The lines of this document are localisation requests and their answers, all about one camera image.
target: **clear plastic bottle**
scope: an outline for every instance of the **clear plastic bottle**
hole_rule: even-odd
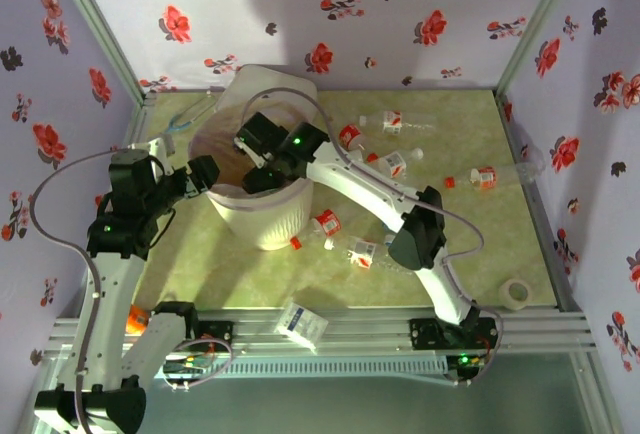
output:
[[[519,162],[508,166],[474,168],[459,176],[447,177],[444,185],[448,189],[470,186],[487,190],[510,184],[530,184],[539,174],[540,169],[533,162]]]
[[[391,258],[387,246],[367,242],[359,237],[330,237],[325,241],[324,248],[328,251],[338,251],[344,254],[344,257],[349,259],[351,264],[364,269],[377,266],[393,272],[412,273]]]
[[[398,135],[403,128],[428,131],[435,129],[436,117],[431,114],[404,111],[382,111],[373,115],[360,116],[358,125],[372,131]]]
[[[355,124],[347,124],[340,131],[340,143],[347,151],[360,150],[366,162],[378,159],[369,140]]]
[[[342,229],[340,219],[331,209],[309,220],[309,224],[290,239],[289,243],[296,251],[307,243],[320,243]]]
[[[398,179],[405,176],[407,168],[415,161],[420,161],[424,157],[422,149],[398,149],[391,154],[376,159],[376,169],[389,177]]]

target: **masking tape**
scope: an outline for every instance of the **masking tape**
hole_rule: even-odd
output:
[[[509,279],[500,287],[502,305],[512,311],[518,311],[531,301],[531,287],[520,279]]]

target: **floral wallpaper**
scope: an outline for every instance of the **floral wallpaper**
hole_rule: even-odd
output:
[[[320,89],[494,88],[539,0],[96,2],[141,87],[157,91],[223,88],[244,64]]]
[[[561,0],[505,116],[544,171],[557,252],[585,311],[625,432],[640,432],[640,47],[636,0]]]
[[[73,0],[0,0],[0,10],[19,20],[0,30],[0,430],[9,433],[18,432],[54,320],[77,314],[84,276],[77,256],[33,229],[31,194],[70,161],[121,145],[134,103]],[[107,163],[47,186],[37,205],[46,229],[86,244]]]

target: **wire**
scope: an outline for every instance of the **wire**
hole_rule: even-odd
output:
[[[413,202],[418,207],[422,207],[424,209],[428,209],[428,210],[430,210],[432,212],[435,212],[437,214],[440,214],[442,216],[452,217],[453,219],[456,219],[456,220],[460,221],[461,223],[463,223],[465,226],[467,226],[469,229],[471,229],[478,236],[478,240],[479,240],[478,246],[476,246],[473,249],[469,249],[469,250],[466,250],[466,251],[456,252],[454,254],[447,255],[446,257],[444,257],[442,259],[442,267],[443,267],[443,271],[444,271],[445,275],[447,276],[447,280],[454,287],[454,289],[457,291],[457,295],[458,295],[458,297],[460,299],[464,300],[471,307],[474,307],[474,308],[476,308],[478,310],[485,311],[485,312],[491,314],[498,321],[498,324],[499,324],[498,339],[496,340],[496,345],[495,345],[494,350],[493,350],[493,355],[490,357],[489,362],[487,362],[487,364],[483,367],[483,369],[473,379],[473,382],[476,382],[477,380],[482,378],[482,376],[486,374],[488,368],[493,364],[493,359],[495,358],[496,352],[498,351],[498,349],[499,349],[499,347],[500,347],[500,345],[502,343],[502,333],[503,333],[503,330],[504,330],[504,320],[502,319],[502,316],[498,313],[498,311],[496,311],[495,309],[487,307],[487,306],[480,306],[473,299],[470,299],[462,291],[462,288],[460,287],[460,285],[456,281],[456,278],[453,275],[453,273],[451,272],[451,269],[449,267],[451,261],[453,261],[454,259],[462,259],[463,257],[471,256],[473,254],[476,254],[476,253],[480,252],[480,250],[482,250],[482,248],[484,247],[484,236],[482,235],[482,232],[480,232],[480,229],[478,229],[470,221],[468,221],[467,219],[463,218],[462,216],[459,216],[458,214],[455,214],[455,213],[453,213],[451,211],[447,211],[446,209],[442,209],[442,208],[439,208],[437,206],[428,204],[428,203],[423,202],[423,201],[421,201],[421,200],[419,200],[419,199],[417,199],[415,197],[407,196],[406,193],[400,191],[399,189],[396,189],[395,186],[393,186],[392,184],[390,184],[388,182],[385,182],[384,180],[379,179],[376,176],[371,175],[365,169],[362,169],[358,165],[358,163],[354,163],[351,159],[349,159],[349,157],[342,150],[342,148],[340,146],[340,143],[338,142],[338,139],[337,139],[337,137],[335,135],[335,132],[333,131],[333,128],[331,127],[331,121],[330,121],[329,115],[326,113],[324,108],[320,105],[320,103],[318,101],[316,101],[314,98],[312,98],[311,96],[307,95],[306,93],[304,93],[302,91],[298,91],[297,89],[292,89],[292,88],[289,88],[289,87],[273,87],[271,89],[265,89],[263,91],[260,91],[260,92],[258,92],[256,94],[254,94],[254,96],[251,99],[249,99],[247,101],[247,103],[244,105],[244,108],[242,110],[242,118],[244,119],[244,117],[247,114],[247,111],[249,110],[249,107],[251,107],[251,105],[256,100],[258,100],[259,98],[261,98],[261,97],[263,97],[263,96],[265,96],[267,94],[271,94],[273,92],[289,92],[291,94],[296,94],[296,95],[302,97],[303,99],[306,99],[309,103],[311,103],[311,105],[313,105],[318,110],[320,115],[322,116],[322,119],[324,120],[324,124],[327,127],[327,133],[329,134],[329,139],[331,140],[331,143],[335,147],[336,153],[338,154],[340,159],[344,163],[346,163],[350,168],[352,168],[355,171],[359,172],[360,175],[364,176],[365,178],[368,178],[371,182],[373,182],[374,184],[377,184],[379,187],[382,187],[384,189],[390,190],[394,194],[400,196],[400,198],[405,198],[405,199]]]
[[[51,174],[49,177],[47,177],[44,181],[40,183],[40,185],[36,188],[35,192],[33,193],[31,198],[31,203],[29,205],[29,216],[31,217],[31,222],[33,223],[33,227],[35,227],[36,231],[38,231],[43,237],[50,240],[51,242],[58,244],[59,246],[63,246],[68,249],[71,249],[72,251],[75,251],[76,253],[78,253],[78,255],[80,255],[80,257],[87,264],[87,268],[91,273],[91,279],[93,281],[93,295],[92,295],[93,303],[91,304],[91,313],[89,315],[89,321],[87,322],[87,329],[85,330],[84,337],[82,338],[82,343],[80,344],[80,350],[78,352],[78,365],[75,373],[76,384],[75,384],[75,390],[73,393],[73,403],[76,410],[76,417],[78,418],[78,422],[80,423],[80,425],[82,426],[82,429],[84,429],[86,434],[92,434],[92,431],[89,427],[89,421],[87,419],[87,416],[85,415],[84,408],[82,406],[82,384],[84,381],[84,376],[87,373],[85,368],[85,360],[86,360],[87,351],[89,350],[89,342],[91,341],[91,335],[93,334],[96,318],[98,316],[98,308],[100,307],[100,298],[101,298],[100,292],[102,292],[102,287],[100,284],[100,274],[98,273],[98,268],[93,262],[93,259],[91,259],[91,257],[89,256],[89,254],[85,249],[83,249],[82,247],[80,247],[79,245],[73,242],[65,241],[64,239],[55,237],[43,229],[43,227],[40,225],[40,222],[38,221],[38,218],[36,217],[36,202],[38,201],[38,197],[40,196],[42,189],[44,189],[44,186],[46,186],[49,183],[49,181],[51,181],[51,179],[53,179],[55,176],[62,174],[67,169],[70,169],[71,167],[76,166],[80,163],[83,163],[92,159],[96,159],[98,157],[106,156],[106,155],[113,155],[115,152],[124,151],[124,150],[126,149],[100,152],[98,154],[92,154],[90,156],[83,157],[82,159],[78,159],[77,161],[73,161],[67,164],[63,168],[55,171],[53,174]]]
[[[226,371],[229,366],[231,365],[231,363],[233,362],[234,356],[233,356],[233,350],[231,349],[231,345],[226,342],[223,341],[222,339],[216,339],[215,337],[207,337],[205,339],[194,339],[192,341],[186,341],[183,342],[181,344],[179,344],[175,350],[180,350],[180,349],[184,349],[185,347],[189,347],[189,346],[193,346],[195,344],[219,344],[221,346],[223,346],[228,352],[229,352],[229,359],[227,359],[227,361],[222,365],[222,367],[220,367],[218,370],[212,372],[211,374],[209,374],[206,377],[203,377],[202,379],[197,379],[195,381],[190,381],[188,383],[185,383],[183,381],[182,385],[178,384],[178,383],[174,383],[171,384],[168,380],[167,377],[164,375],[163,373],[163,379],[164,382],[167,383],[167,385],[169,387],[171,387],[172,389],[176,390],[182,390],[182,391],[188,391],[191,387],[195,387],[195,386],[199,386],[200,384],[204,384],[205,382],[209,382],[210,380],[218,377],[220,374],[222,374],[224,371]]]
[[[165,232],[167,232],[167,229],[169,229],[169,226],[173,222],[173,218],[176,217],[176,210],[173,207],[170,209],[170,211],[171,211],[171,217],[167,221],[167,224],[164,226],[164,229],[162,229],[162,232],[160,232],[160,234],[158,234],[158,237],[156,237],[155,241],[153,241],[149,245],[149,249],[153,249],[154,247],[156,247],[156,244],[158,244],[158,242],[160,242],[160,239],[162,239],[162,236],[164,236]]]

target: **red and white label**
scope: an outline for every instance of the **red and white label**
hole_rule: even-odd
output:
[[[370,269],[373,264],[373,256],[376,253],[376,244],[358,239],[351,250],[351,263],[358,267]]]
[[[322,214],[315,217],[314,220],[317,221],[327,237],[333,236],[336,232],[342,229],[338,216],[336,216],[331,209],[327,209]]]
[[[352,147],[355,147],[355,145],[351,146],[351,143],[360,135],[362,135],[360,129],[358,129],[355,124],[349,124],[340,131],[340,142],[347,151],[350,151]]]
[[[392,179],[401,176],[407,170],[407,163],[397,151],[381,157],[379,162],[383,162],[387,165]]]
[[[483,167],[477,171],[480,189],[493,189],[496,187],[498,177],[496,176],[496,170],[493,167]]]
[[[382,131],[389,134],[400,134],[402,113],[400,111],[384,111],[382,116]]]

